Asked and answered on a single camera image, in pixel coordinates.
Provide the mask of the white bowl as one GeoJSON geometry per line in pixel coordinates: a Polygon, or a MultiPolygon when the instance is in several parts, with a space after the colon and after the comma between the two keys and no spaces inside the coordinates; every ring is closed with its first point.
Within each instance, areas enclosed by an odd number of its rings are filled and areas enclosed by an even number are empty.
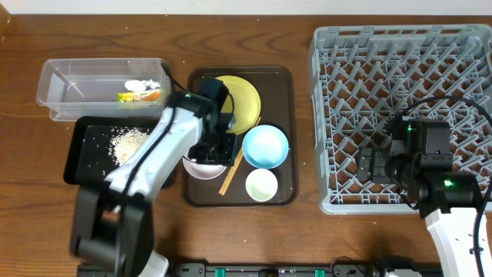
{"type": "Polygon", "coordinates": [[[227,168],[224,165],[205,165],[197,164],[193,160],[185,157],[182,158],[183,166],[186,172],[196,179],[209,180],[221,175],[227,168]]]}

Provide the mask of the light blue bowl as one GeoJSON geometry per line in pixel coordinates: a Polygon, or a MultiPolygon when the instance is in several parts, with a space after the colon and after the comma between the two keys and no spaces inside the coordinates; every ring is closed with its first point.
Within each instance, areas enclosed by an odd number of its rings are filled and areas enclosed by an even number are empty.
{"type": "Polygon", "coordinates": [[[287,136],[273,125],[259,125],[251,129],[242,142],[246,161],[258,169],[273,169],[288,156],[287,136]]]}

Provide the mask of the yellow plate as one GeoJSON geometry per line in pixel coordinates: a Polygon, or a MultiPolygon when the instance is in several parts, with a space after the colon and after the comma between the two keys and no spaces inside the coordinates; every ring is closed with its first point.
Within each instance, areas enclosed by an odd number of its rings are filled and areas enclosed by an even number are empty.
{"type": "Polygon", "coordinates": [[[223,75],[217,79],[224,83],[234,99],[235,123],[228,133],[240,135],[257,122],[261,111],[260,95],[257,89],[243,78],[223,75]]]}

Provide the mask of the small pale green cup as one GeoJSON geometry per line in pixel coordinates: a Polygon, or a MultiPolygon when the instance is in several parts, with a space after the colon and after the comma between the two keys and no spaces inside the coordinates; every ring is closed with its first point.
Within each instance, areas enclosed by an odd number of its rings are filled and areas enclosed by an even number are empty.
{"type": "Polygon", "coordinates": [[[266,202],[275,196],[278,180],[275,174],[267,169],[255,169],[246,178],[245,188],[253,200],[266,202]]]}

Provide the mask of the green snack wrapper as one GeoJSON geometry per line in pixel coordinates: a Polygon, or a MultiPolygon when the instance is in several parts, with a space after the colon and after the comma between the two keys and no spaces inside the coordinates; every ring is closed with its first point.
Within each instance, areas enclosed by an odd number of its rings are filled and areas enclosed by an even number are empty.
{"type": "Polygon", "coordinates": [[[117,94],[118,102],[154,102],[161,96],[159,90],[120,92],[117,94]]]}

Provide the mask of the rice grains pile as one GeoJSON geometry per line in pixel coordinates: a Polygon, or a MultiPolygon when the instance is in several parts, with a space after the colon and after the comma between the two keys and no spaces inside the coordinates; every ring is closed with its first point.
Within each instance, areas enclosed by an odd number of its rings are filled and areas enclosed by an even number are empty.
{"type": "Polygon", "coordinates": [[[121,166],[130,159],[148,138],[141,128],[120,128],[109,140],[108,156],[115,165],[121,166]]]}

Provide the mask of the white tissue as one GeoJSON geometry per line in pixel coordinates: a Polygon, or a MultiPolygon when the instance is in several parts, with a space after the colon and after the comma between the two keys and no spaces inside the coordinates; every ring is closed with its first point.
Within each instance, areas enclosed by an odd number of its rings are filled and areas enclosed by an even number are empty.
{"type": "Polygon", "coordinates": [[[125,82],[125,88],[130,92],[140,92],[147,90],[155,90],[161,87],[159,82],[155,82],[152,79],[149,80],[127,80],[125,82]]]}

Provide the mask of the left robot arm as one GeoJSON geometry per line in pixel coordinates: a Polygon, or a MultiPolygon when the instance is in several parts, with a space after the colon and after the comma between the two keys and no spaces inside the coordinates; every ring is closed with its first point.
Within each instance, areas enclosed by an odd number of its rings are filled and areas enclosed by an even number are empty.
{"type": "Polygon", "coordinates": [[[232,97],[219,85],[173,92],[158,124],[126,163],[79,190],[69,249],[115,276],[164,276],[169,261],[154,249],[152,205],[182,157],[230,165],[237,139],[227,132],[232,97]]]}

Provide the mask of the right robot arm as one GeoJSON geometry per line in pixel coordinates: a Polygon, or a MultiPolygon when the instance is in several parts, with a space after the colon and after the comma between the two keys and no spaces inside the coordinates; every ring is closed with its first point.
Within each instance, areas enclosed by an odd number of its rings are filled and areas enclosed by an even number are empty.
{"type": "Polygon", "coordinates": [[[450,126],[407,120],[391,129],[388,149],[361,147],[357,178],[396,185],[426,222],[445,276],[489,276],[491,252],[484,216],[490,193],[474,174],[455,171],[450,126]]]}

